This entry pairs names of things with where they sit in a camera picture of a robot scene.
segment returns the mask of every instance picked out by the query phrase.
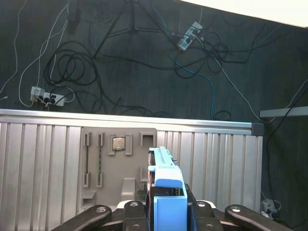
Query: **electrical outlet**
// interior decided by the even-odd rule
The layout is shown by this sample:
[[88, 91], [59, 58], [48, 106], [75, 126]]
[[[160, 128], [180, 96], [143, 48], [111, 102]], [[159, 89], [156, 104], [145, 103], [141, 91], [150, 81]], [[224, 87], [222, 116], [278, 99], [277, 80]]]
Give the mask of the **electrical outlet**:
[[203, 27], [199, 23], [194, 22], [185, 33], [183, 38], [181, 38], [181, 40], [178, 42], [179, 49], [185, 51], [195, 39], [194, 35], [199, 34], [202, 28]]
[[40, 102], [47, 105], [64, 106], [66, 97], [58, 94], [51, 94], [45, 92], [44, 89], [38, 87], [31, 88], [30, 100], [33, 102]]
[[266, 213], [277, 213], [278, 210], [275, 208], [273, 200], [266, 199], [261, 202], [261, 208]]
[[44, 93], [45, 93], [45, 89], [32, 86], [30, 100], [37, 101], [38, 100], [37, 97], [43, 97]]
[[66, 98], [63, 95], [51, 94], [48, 92], [44, 93], [43, 101], [49, 105], [64, 106]]

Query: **blue cable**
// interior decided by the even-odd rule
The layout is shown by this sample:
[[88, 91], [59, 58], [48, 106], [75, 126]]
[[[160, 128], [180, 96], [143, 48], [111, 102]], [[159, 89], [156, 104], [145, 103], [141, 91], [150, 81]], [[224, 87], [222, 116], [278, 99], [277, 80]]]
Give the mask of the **blue cable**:
[[[166, 25], [166, 23], [165, 23], [165, 21], [164, 21], [162, 15], [158, 12], [158, 10], [157, 10], [153, 5], [152, 5], [152, 7], [153, 7], [153, 9], [156, 11], [156, 13], [158, 14], [158, 16], [161, 18], [161, 20], [163, 21], [164, 26], [165, 26], [165, 30], [166, 30], [166, 34], [167, 34], [167, 25]], [[202, 74], [199, 74], [199, 73], [197, 73], [197, 72], [191, 71], [191, 70], [187, 69], [186, 67], [183, 67], [181, 64], [179, 64], [179, 63], [175, 60], [175, 58], [172, 56], [171, 53], [170, 53], [169, 55], [170, 55], [170, 58], [175, 62], [176, 65], [180, 66], [180, 67], [183, 68], [185, 71], [187, 71], [187, 72], [189, 72], [189, 73], [191, 73], [191, 74], [194, 74], [194, 75], [201, 76], [201, 77], [205, 78], [205, 79], [209, 82], [209, 84], [210, 84], [211, 87], [212, 87], [212, 91], [213, 91], [213, 100], [212, 100], [212, 105], [211, 105], [211, 118], [213, 119], [213, 117], [214, 117], [214, 116], [213, 116], [213, 108], [214, 108], [214, 102], [215, 102], [215, 90], [214, 90], [214, 86], [213, 86], [212, 82], [210, 81], [210, 79], [209, 79], [208, 77], [202, 75]]]

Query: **tripod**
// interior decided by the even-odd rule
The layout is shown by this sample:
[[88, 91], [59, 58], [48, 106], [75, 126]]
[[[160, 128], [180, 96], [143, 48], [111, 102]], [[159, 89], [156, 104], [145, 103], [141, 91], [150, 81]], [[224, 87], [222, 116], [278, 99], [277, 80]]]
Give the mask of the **tripod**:
[[[129, 8], [130, 8], [130, 28], [126, 28], [126, 29], [123, 29], [123, 30], [118, 30], [118, 31], [112, 32], [112, 30], [116, 26], [117, 22], [119, 21], [119, 18], [123, 14], [123, 12], [126, 9], [128, 4], [129, 4]], [[145, 14], [148, 16], [148, 18], [157, 26], [158, 29], [150, 29], [150, 28], [136, 27], [135, 26], [135, 4], [137, 4], [145, 12]], [[174, 43], [174, 41], [169, 37], [169, 35], [166, 33], [166, 30], [160, 26], [160, 24], [153, 18], [153, 16], [148, 12], [148, 10], [144, 6], [141, 5], [141, 3], [138, 0], [125, 0], [124, 6], [122, 7], [119, 14], [116, 16], [116, 19], [111, 24], [111, 26], [110, 26], [109, 30], [107, 31], [105, 37], [103, 38], [103, 40], [101, 41], [98, 49], [96, 50], [95, 54], [93, 55], [93, 58], [96, 58], [97, 54], [100, 52], [102, 46], [104, 45], [104, 43], [106, 42], [107, 39], [109, 39], [111, 37], [123, 35], [123, 34], [126, 34], [126, 33], [127, 34], [136, 34], [137, 32], [163, 33], [167, 37], [169, 42], [173, 46], [175, 46], [175, 48], [177, 49], [176, 43]]]

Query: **tripod leg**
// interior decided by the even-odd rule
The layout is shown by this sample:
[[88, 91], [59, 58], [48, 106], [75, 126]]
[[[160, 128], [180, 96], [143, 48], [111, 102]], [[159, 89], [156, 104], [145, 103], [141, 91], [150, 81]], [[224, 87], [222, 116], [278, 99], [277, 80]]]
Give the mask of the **tripod leg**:
[[109, 30], [107, 31], [105, 37], [103, 38], [103, 40], [102, 40], [102, 42], [100, 43], [98, 49], [96, 50], [95, 54], [93, 55], [93, 59], [96, 58], [98, 52], [100, 52], [102, 46], [104, 45], [104, 43], [105, 43], [106, 40], [108, 39], [108, 37], [109, 37], [111, 31], [114, 29], [116, 23], [119, 21], [119, 18], [120, 18], [121, 15], [123, 14], [123, 12], [124, 12], [124, 10], [125, 10], [125, 8], [126, 8], [126, 5], [127, 5], [127, 1], [125, 2], [125, 4], [124, 4], [123, 8], [121, 9], [120, 13], [116, 16], [116, 19], [115, 19], [115, 20], [113, 21], [113, 23], [111, 24], [111, 26], [110, 26]]
[[150, 20], [158, 27], [158, 29], [166, 36], [166, 38], [169, 40], [169, 42], [176, 48], [178, 49], [177, 44], [175, 44], [170, 36], [166, 33], [166, 30], [162, 28], [158, 22], [152, 17], [152, 15], [148, 12], [148, 10], [140, 4], [139, 1], [137, 1], [137, 4], [140, 6], [140, 8], [146, 13], [146, 15], [150, 18]]
[[130, 4], [130, 33], [135, 33], [136, 25], [135, 25], [135, 2], [134, 0], [129, 1]]

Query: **metal frame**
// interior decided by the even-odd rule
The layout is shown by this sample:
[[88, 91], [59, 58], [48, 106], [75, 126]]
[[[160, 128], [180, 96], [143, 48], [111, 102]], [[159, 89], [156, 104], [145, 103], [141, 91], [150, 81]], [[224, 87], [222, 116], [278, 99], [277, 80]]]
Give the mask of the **metal frame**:
[[76, 113], [20, 111], [0, 109], [1, 123], [27, 123], [42, 125], [155, 128], [160, 131], [189, 131], [252, 135], [252, 123], [225, 122], [212, 120], [149, 118], [119, 115], [91, 115]]
[[263, 138], [252, 123], [0, 110], [0, 230], [50, 230], [82, 212], [84, 127], [154, 128], [198, 200], [259, 210]]
[[[284, 117], [290, 108], [264, 110], [260, 111], [260, 118], [271, 118], [271, 117]], [[291, 116], [308, 116], [308, 107], [294, 107], [287, 114], [287, 117]]]

